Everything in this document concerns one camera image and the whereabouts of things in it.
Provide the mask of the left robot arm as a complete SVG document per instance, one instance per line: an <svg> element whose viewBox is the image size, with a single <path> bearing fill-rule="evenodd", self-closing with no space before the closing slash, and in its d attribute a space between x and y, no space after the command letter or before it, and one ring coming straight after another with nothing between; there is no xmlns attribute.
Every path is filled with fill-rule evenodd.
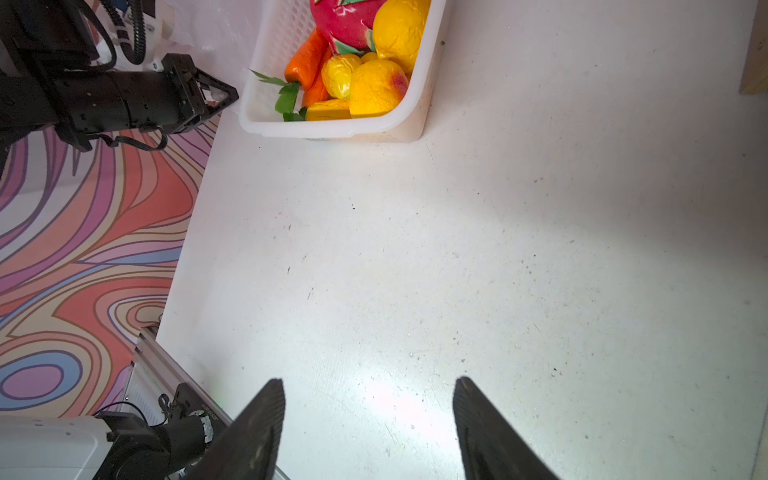
<svg viewBox="0 0 768 480"><path fill-rule="evenodd" d="M1 158L47 127L80 152L161 151L234 104L234 86L161 50L171 30L153 1L2 2Z"/></svg>

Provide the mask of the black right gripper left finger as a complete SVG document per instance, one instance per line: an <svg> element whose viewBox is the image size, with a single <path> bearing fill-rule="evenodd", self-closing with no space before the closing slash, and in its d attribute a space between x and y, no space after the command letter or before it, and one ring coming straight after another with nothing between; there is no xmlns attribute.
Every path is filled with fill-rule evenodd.
<svg viewBox="0 0 768 480"><path fill-rule="evenodd" d="M286 410L281 379L271 379L186 476L187 479L273 479Z"/></svg>

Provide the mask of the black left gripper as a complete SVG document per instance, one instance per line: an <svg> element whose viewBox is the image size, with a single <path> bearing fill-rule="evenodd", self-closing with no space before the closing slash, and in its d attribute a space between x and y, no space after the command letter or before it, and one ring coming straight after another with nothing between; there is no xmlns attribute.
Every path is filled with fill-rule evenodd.
<svg viewBox="0 0 768 480"><path fill-rule="evenodd" d="M159 127L195 129L239 99L237 89L199 69L188 54L168 53L163 72L64 72L53 78L78 134Z"/></svg>

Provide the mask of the white plastic grocery bag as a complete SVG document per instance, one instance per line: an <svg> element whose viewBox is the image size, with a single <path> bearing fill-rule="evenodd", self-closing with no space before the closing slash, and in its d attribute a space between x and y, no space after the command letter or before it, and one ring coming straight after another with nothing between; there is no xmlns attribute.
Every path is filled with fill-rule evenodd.
<svg viewBox="0 0 768 480"><path fill-rule="evenodd" d="M248 64L263 18L262 1L168 0L156 7L170 27L170 42L199 65L229 70Z"/></svg>

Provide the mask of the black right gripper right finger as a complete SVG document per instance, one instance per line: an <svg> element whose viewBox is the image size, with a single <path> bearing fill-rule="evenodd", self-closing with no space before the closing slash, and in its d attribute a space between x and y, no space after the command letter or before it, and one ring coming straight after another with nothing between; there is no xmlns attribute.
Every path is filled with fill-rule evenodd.
<svg viewBox="0 0 768 480"><path fill-rule="evenodd" d="M456 381L453 412L466 479L557 479L469 377Z"/></svg>

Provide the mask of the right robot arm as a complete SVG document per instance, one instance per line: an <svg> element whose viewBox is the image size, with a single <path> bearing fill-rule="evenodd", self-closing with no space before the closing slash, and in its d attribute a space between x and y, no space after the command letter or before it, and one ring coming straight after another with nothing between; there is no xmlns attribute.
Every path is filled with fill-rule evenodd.
<svg viewBox="0 0 768 480"><path fill-rule="evenodd" d="M269 380L229 425L167 405L166 420L104 410L71 419L1 419L4 479L272 479L285 418L283 382ZM552 479L552 470L468 377L453 412L468 479Z"/></svg>

